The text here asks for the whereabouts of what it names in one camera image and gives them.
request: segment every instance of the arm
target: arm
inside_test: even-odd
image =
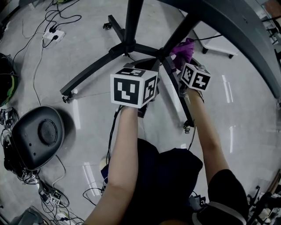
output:
[[[108,185],[85,225],[119,224],[132,199],[138,173],[137,109],[121,110]]]
[[[229,169],[220,145],[220,138],[205,111],[204,103],[197,91],[188,88],[187,93],[191,103],[209,185],[212,177],[220,170]]]

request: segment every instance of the person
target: person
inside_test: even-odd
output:
[[[187,149],[159,154],[137,138],[137,109],[124,107],[110,163],[101,171],[107,186],[85,225],[246,224],[245,191],[228,167],[202,98],[190,88],[187,94],[203,151],[209,204],[194,211],[188,203],[201,160]]]

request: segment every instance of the black and white marker cube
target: black and white marker cube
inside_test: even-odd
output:
[[[155,97],[158,72],[123,68],[110,76],[111,102],[141,108]]]
[[[200,66],[186,63],[183,70],[181,80],[192,89],[206,91],[211,79],[211,74]]]

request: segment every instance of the gray floor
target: gray floor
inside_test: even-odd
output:
[[[17,12],[0,43],[0,52],[14,56],[25,45],[27,39],[22,36],[22,20],[24,34],[32,35],[43,20],[49,3],[45,1],[33,11],[26,7]],[[67,175],[57,183],[57,187],[68,196],[71,211],[84,219],[94,207],[82,197],[82,193],[89,188],[89,183],[93,187],[102,185],[99,162],[107,152],[117,107],[110,102],[109,76],[131,60],[119,57],[107,64],[75,89],[75,100],[68,104],[62,102],[59,90],[120,42],[112,29],[103,30],[102,25],[107,22],[107,16],[113,14],[121,27],[125,27],[126,4],[126,0],[82,0],[65,10],[64,15],[81,14],[82,19],[61,26],[61,30],[66,32],[64,39],[44,49],[35,77],[35,87],[42,105],[61,109],[69,118],[66,123],[69,132],[62,149],[58,151]],[[182,19],[177,9],[155,0],[145,0],[136,40],[160,48]],[[15,107],[21,116],[38,106],[32,89],[32,73],[40,57],[41,39],[42,34],[37,34],[28,50],[15,60],[21,80],[9,106]],[[205,105],[219,132],[229,166],[246,193],[256,185],[266,188],[281,159],[280,116],[275,99],[242,54],[230,60],[225,54],[213,51],[202,54],[201,51],[201,45],[196,43],[194,58],[213,76],[209,90],[204,93]],[[141,59],[146,56],[132,53],[132,57]],[[139,119],[139,137],[163,152],[189,146],[192,134],[183,132],[181,126],[185,117],[180,102],[163,68],[160,74],[163,81],[160,95],[149,105],[145,118]],[[197,135],[191,151],[203,160]],[[5,170],[3,160],[3,151],[0,151],[0,201],[4,205],[0,212],[11,220],[30,205],[42,211],[38,187],[22,185],[14,174]],[[62,174],[63,169],[56,158],[42,169],[42,175],[49,182]],[[167,194],[171,195],[174,191],[173,188]],[[204,169],[199,174],[195,191],[207,196]],[[89,197],[94,202],[100,198],[95,191],[90,192]]]

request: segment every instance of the purple cloth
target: purple cloth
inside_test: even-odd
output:
[[[174,47],[171,54],[175,54],[176,57],[173,60],[175,67],[181,70],[182,58],[190,63],[194,50],[194,42],[191,38],[186,38],[185,42],[181,42],[178,46]]]

